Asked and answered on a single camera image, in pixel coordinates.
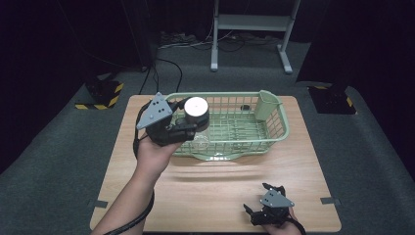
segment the green dish rack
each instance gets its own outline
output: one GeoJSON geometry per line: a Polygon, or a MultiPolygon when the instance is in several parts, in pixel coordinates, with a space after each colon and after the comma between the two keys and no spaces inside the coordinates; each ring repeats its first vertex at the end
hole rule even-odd
{"type": "MultiPolygon", "coordinates": [[[[193,141],[187,141],[174,156],[229,161],[261,155],[290,132],[282,102],[268,91],[173,93],[165,99],[172,102],[187,97],[201,97],[208,103],[209,127],[204,132],[207,142],[195,148],[193,141]]],[[[184,110],[177,110],[172,121],[184,116],[184,110]]]]}

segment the hand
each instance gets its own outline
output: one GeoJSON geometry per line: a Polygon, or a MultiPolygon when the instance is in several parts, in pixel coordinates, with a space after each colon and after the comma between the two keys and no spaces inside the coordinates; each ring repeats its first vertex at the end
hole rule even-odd
{"type": "MultiPolygon", "coordinates": [[[[289,208],[290,215],[296,221],[299,221],[294,215],[293,208],[289,208]]],[[[285,222],[281,227],[273,224],[264,224],[262,227],[271,235],[301,235],[299,229],[291,222],[285,222]]]]}
{"type": "Polygon", "coordinates": [[[171,155],[182,144],[175,143],[161,147],[150,137],[142,137],[138,147],[136,173],[151,181],[157,181],[167,168],[171,155]]]}

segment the stand base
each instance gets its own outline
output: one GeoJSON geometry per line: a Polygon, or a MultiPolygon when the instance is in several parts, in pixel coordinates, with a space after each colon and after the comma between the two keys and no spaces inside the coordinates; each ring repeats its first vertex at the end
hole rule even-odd
{"type": "Polygon", "coordinates": [[[334,95],[330,89],[323,86],[308,86],[308,92],[318,114],[357,114],[356,109],[345,92],[334,95]]]}
{"type": "Polygon", "coordinates": [[[75,107],[79,110],[106,110],[114,107],[121,92],[123,83],[118,81],[100,81],[85,84],[92,102],[77,102],[75,107]]]}

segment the robotic hand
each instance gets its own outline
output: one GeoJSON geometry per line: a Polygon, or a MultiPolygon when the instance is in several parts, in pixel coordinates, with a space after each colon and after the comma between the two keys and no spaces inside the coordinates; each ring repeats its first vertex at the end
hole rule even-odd
{"type": "Polygon", "coordinates": [[[137,156],[138,130],[146,128],[148,136],[160,146],[193,140],[196,132],[208,128],[208,102],[200,97],[188,97],[179,102],[167,102],[162,94],[144,105],[137,117],[133,150],[137,156]],[[177,109],[185,111],[185,116],[171,123],[177,109]]]}
{"type": "Polygon", "coordinates": [[[293,223],[302,235],[305,234],[303,226],[290,216],[289,207],[293,207],[294,203],[285,197],[285,189],[283,186],[275,187],[267,183],[262,183],[268,192],[261,198],[263,204],[261,211],[253,211],[244,204],[245,211],[251,216],[251,223],[256,225],[275,224],[280,227],[284,222],[293,223]]]}

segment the person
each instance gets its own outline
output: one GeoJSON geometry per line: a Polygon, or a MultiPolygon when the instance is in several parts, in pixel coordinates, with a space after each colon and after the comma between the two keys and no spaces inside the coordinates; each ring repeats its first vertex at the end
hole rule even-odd
{"type": "MultiPolygon", "coordinates": [[[[170,157],[181,145],[182,143],[175,143],[161,147],[149,137],[142,137],[133,175],[107,213],[93,229],[91,235],[102,235],[118,229],[141,214],[150,203],[153,189],[162,172],[167,168],[170,157]]],[[[290,209],[290,213],[297,220],[292,209],[290,209]]],[[[143,234],[144,223],[145,219],[122,234],[141,235],[143,234]]],[[[271,235],[300,234],[299,230],[290,222],[284,223],[280,228],[271,224],[262,226],[271,235]]]]}

